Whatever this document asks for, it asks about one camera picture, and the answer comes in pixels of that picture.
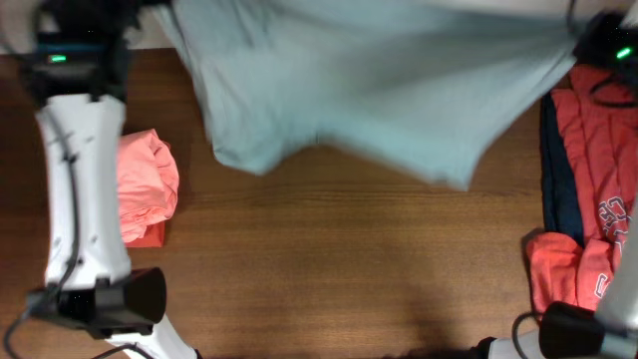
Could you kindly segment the folded red shirt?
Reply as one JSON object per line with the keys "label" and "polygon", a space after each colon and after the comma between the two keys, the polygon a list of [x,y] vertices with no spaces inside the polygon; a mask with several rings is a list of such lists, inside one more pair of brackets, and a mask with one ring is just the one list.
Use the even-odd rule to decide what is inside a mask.
{"label": "folded red shirt", "polygon": [[157,248],[164,245],[165,223],[159,222],[149,225],[142,237],[126,242],[127,248]]}

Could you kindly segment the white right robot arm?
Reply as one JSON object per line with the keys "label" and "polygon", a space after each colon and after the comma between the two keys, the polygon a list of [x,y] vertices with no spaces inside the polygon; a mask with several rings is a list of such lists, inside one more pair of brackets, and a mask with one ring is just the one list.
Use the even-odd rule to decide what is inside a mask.
{"label": "white right robot arm", "polygon": [[525,247],[538,329],[472,358],[637,354],[637,24],[602,12],[573,53],[568,86],[541,102],[545,229]]}

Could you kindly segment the folded pink shirt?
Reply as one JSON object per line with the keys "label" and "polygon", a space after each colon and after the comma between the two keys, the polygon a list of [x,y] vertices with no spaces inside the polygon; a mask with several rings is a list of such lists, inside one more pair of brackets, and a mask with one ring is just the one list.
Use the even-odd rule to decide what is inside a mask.
{"label": "folded pink shirt", "polygon": [[154,129],[121,137],[117,176],[124,243],[142,237],[149,225],[172,218],[179,173],[169,144]]}

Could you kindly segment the light grey-blue t-shirt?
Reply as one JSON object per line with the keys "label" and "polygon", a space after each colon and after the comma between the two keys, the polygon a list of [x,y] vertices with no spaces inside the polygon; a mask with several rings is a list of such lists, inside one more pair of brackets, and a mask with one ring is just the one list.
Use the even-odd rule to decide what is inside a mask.
{"label": "light grey-blue t-shirt", "polygon": [[176,1],[156,15],[216,159],[254,175],[324,144],[467,189],[574,62],[558,19],[424,1]]}

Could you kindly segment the red printed t-shirt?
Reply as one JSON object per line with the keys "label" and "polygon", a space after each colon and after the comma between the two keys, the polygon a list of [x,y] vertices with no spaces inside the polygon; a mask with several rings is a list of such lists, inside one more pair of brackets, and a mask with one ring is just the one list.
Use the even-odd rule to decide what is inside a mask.
{"label": "red printed t-shirt", "polygon": [[584,249],[577,269],[577,303],[594,310],[612,282],[628,237],[637,190],[637,109],[610,74],[577,65],[570,87],[551,92],[557,124],[574,174]]}

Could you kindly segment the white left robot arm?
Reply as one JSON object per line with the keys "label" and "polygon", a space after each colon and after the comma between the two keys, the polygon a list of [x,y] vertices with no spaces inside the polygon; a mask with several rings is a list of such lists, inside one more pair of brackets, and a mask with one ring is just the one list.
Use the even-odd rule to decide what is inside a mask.
{"label": "white left robot arm", "polygon": [[47,164],[50,248],[24,319],[82,330],[132,358],[194,358],[171,325],[156,267],[135,269],[119,218],[117,149],[141,1],[44,1],[21,78],[37,105]]}

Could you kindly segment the orange-red crumpled garment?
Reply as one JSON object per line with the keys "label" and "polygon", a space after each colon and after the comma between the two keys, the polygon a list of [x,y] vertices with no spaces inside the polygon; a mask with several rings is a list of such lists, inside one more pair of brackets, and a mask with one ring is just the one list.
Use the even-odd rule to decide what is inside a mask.
{"label": "orange-red crumpled garment", "polygon": [[577,303],[577,269],[582,248],[568,235],[544,232],[525,246],[533,309],[544,313],[555,302]]}

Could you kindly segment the navy blue garment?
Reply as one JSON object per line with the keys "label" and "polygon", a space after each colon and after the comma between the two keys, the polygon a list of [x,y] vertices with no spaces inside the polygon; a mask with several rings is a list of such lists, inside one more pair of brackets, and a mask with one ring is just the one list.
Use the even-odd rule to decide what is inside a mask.
{"label": "navy blue garment", "polygon": [[574,174],[568,161],[557,113],[549,93],[540,102],[541,190],[544,228],[584,246],[582,215]]}

